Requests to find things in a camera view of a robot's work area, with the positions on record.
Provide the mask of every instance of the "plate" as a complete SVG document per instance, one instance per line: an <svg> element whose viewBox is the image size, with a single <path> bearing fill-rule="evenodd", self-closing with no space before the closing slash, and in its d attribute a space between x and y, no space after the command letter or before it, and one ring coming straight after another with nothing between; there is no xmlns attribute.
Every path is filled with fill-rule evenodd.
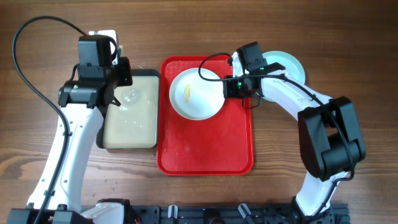
<svg viewBox="0 0 398 224"><path fill-rule="evenodd" d="M202 68L205 78L219 79L214 72ZM187 119L199 121L214 116L224 104L223 82L200 78L198 68L190 68L173 80L169 91L173 109Z"/></svg>
<svg viewBox="0 0 398 224"><path fill-rule="evenodd" d="M275 62L280 63L283 65L286 70L295 78L297 79L300 83L305 84L305 72L304 68L301 65L301 63L292 55L286 53L286 52L281 52L281 51L270 51L262 54L262 57L267 59L268 64L272 64ZM279 75L283 73L282 71L275 71L270 73L270 75ZM271 99L268 99L266 97L263 97L265 100L272 101Z"/></svg>

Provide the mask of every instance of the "tabletop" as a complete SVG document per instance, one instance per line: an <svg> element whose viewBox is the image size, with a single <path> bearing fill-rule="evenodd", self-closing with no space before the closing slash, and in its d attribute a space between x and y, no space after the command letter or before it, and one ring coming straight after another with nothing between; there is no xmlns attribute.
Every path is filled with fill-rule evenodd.
<svg viewBox="0 0 398 224"><path fill-rule="evenodd" d="M355 178L334 202L352 223L398 222L398 3L396 1L69 1L5 0L0 5L0 223L24 208L44 169L57 115L19 78L11 57L17 28L34 16L82 30L115 29L132 68L159 70L170 55L234 52L258 41L300 60L306 84L354 103L366 146ZM55 21L33 23L17 55L27 78L52 101L78 61L79 34ZM134 205L289 203L305 168L296 120L276 103L252 111L254 167L244 176L169 177L156 151L91 150L82 204L126 198Z"/></svg>

